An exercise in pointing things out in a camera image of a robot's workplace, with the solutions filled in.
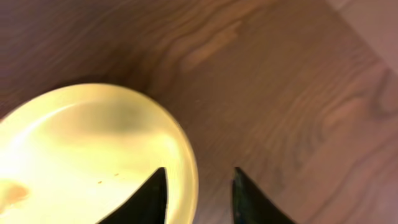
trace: table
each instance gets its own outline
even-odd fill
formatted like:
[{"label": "table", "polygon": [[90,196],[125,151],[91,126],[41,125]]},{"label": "table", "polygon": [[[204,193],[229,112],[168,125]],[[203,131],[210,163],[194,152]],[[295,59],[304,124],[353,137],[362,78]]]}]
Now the table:
[{"label": "table", "polygon": [[398,222],[398,78],[323,1],[6,0],[0,116],[105,82],[166,107],[231,223],[240,166],[298,223]]}]

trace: wood grain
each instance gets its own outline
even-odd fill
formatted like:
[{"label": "wood grain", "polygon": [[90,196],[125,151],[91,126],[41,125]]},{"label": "wood grain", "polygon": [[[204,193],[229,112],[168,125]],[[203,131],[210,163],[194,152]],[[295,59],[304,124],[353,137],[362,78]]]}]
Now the wood grain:
[{"label": "wood grain", "polygon": [[6,0],[4,115],[106,82],[160,102],[231,223],[241,166],[299,223],[398,222],[398,78],[323,1]]}]

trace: yellow plate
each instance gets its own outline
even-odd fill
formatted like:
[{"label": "yellow plate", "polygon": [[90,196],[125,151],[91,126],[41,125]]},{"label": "yellow plate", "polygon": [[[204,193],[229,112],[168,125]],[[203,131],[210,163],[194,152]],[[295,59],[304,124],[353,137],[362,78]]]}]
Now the yellow plate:
[{"label": "yellow plate", "polygon": [[167,169],[166,223],[193,220],[198,175],[190,144],[166,110],[135,91],[54,90],[13,111],[0,135],[0,223],[96,223],[158,167]]}]

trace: plate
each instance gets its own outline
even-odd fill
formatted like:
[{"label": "plate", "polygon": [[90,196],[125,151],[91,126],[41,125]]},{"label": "plate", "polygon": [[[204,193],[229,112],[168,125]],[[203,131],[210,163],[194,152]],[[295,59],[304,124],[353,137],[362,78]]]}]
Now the plate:
[{"label": "plate", "polygon": [[54,90],[6,116],[0,134],[0,223],[96,223],[158,167],[167,170],[166,223],[193,220],[198,174],[189,141],[138,92]]}]

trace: brown wooden surface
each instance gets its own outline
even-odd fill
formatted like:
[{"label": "brown wooden surface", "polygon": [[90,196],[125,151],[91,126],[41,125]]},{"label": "brown wooden surface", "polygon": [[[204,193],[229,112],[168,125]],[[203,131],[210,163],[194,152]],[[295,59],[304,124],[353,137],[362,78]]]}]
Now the brown wooden surface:
[{"label": "brown wooden surface", "polygon": [[398,223],[398,78],[318,0],[6,0],[0,116],[108,82],[164,105],[231,223],[241,166],[299,223]]}]

